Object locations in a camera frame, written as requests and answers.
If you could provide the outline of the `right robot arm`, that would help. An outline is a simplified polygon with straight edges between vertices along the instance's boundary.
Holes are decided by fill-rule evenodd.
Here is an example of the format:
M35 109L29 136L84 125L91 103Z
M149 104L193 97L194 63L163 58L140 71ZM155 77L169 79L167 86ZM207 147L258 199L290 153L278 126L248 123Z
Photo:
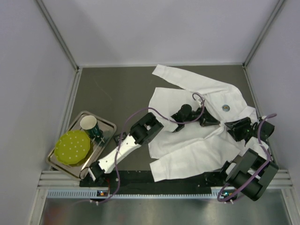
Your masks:
M225 162L221 168L220 178L225 183L225 187L232 186L235 192L223 194L221 202L229 202L239 193L253 201L258 200L277 174L279 167L271 160L271 154L263 142L274 132L275 126L267 119L275 117L271 114L264 118L260 117L258 122L252 123L249 117L241 120L227 122L228 133L236 141L244 140L246 144L258 141L258 147L262 149L262 155L254 150L254 147L247 147L246 152L235 162Z

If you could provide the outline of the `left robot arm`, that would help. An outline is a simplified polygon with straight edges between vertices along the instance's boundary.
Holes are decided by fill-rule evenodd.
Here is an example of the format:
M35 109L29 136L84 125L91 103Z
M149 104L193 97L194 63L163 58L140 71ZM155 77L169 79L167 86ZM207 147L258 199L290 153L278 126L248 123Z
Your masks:
M186 124L191 122L198 121L202 127L220 124L220 121L214 118L205 106L201 106L196 111L193 111L188 104L182 105L171 116L171 121L178 125L174 130L175 132L181 131ZM119 140L119 145L113 151L89 166L88 174L92 181L102 184L105 174L111 173L116 165L132 151L149 144L163 127L153 113L149 112L144 115L131 127L129 134L124 139Z

